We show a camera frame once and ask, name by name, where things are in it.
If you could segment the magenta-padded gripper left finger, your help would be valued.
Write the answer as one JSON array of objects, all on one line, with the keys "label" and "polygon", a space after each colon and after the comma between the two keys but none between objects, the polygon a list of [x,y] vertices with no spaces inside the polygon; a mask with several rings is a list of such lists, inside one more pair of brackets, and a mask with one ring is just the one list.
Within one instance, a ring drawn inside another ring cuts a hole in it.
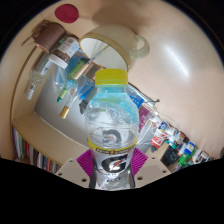
[{"label": "magenta-padded gripper left finger", "polygon": [[88,149],[76,159],[68,159],[56,175],[81,187],[94,189],[96,177],[91,150]]}]

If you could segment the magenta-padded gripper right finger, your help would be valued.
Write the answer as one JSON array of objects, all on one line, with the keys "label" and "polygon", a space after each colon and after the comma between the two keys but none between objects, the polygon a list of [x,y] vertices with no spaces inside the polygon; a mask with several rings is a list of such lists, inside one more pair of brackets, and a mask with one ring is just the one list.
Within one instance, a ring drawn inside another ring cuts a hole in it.
[{"label": "magenta-padded gripper right finger", "polygon": [[139,149],[134,150],[130,169],[133,188],[141,188],[171,174],[158,158]]}]

